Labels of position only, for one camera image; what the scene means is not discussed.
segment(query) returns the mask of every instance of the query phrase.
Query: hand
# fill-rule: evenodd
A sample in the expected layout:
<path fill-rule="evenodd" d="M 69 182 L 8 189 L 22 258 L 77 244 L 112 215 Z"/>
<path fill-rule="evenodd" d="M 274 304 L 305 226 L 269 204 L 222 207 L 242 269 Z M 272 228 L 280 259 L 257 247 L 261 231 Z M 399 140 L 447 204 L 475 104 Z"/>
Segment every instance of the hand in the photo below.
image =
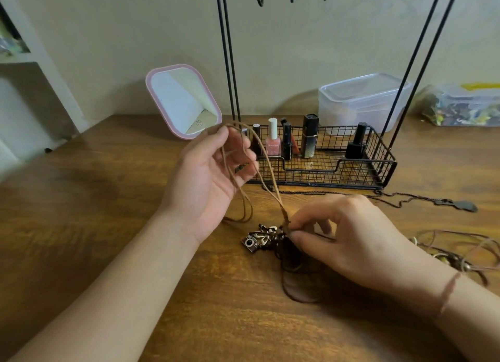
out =
<path fill-rule="evenodd" d="M 336 224 L 335 241 L 296 230 L 292 241 L 305 253 L 348 279 L 371 289 L 398 295 L 425 289 L 429 276 L 444 264 L 406 239 L 365 196 L 328 195 L 301 208 L 291 218 L 291 229 L 318 223 L 324 234 Z M 453 274 L 435 286 L 441 290 Z"/>
<path fill-rule="evenodd" d="M 233 128 L 221 126 L 215 134 L 203 131 L 181 153 L 168 180 L 159 214 L 168 213 L 180 231 L 202 243 L 219 225 L 237 188 L 222 162 L 224 146 L 229 168 L 248 163 L 235 174 L 238 186 L 249 181 L 259 168 L 250 140 Z"/>

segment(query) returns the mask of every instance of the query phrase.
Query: pink nail polish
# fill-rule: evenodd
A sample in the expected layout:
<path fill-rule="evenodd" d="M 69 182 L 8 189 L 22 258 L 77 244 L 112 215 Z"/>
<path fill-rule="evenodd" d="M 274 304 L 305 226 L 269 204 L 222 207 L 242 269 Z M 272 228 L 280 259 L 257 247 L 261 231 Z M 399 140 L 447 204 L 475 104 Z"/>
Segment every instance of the pink nail polish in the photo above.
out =
<path fill-rule="evenodd" d="M 269 136 L 266 138 L 266 151 L 269 156 L 281 154 L 281 139 L 278 137 L 278 120 L 269 118 Z"/>

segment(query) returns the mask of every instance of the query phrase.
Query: shelf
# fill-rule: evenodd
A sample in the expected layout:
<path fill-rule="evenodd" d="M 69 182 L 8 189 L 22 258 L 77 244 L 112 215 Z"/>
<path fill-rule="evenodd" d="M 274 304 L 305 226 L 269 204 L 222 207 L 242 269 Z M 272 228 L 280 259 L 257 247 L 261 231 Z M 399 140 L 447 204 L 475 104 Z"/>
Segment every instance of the shelf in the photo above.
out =
<path fill-rule="evenodd" d="M 15 55 L 0 54 L 0 64 L 14 64 L 14 63 L 34 63 L 32 53 L 22 53 Z"/>

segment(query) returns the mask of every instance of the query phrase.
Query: yellow tag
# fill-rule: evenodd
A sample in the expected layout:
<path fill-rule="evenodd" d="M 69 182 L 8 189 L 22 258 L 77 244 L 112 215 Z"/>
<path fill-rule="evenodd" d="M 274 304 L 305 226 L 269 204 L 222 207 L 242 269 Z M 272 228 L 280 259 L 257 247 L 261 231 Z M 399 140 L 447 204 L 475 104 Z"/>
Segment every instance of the yellow tag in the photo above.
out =
<path fill-rule="evenodd" d="M 500 83 L 468 83 L 462 84 L 460 87 L 467 91 L 475 91 L 476 89 L 494 89 L 500 88 Z"/>

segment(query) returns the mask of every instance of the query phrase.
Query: mirror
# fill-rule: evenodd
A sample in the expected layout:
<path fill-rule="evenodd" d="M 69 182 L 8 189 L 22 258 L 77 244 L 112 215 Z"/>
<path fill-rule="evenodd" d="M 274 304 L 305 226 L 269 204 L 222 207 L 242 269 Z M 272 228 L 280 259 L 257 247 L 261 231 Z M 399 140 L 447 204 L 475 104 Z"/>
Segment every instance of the mirror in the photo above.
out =
<path fill-rule="evenodd" d="M 177 64 L 156 68 L 146 85 L 170 130 L 182 139 L 193 139 L 222 122 L 222 113 L 202 75 L 191 66 Z"/>

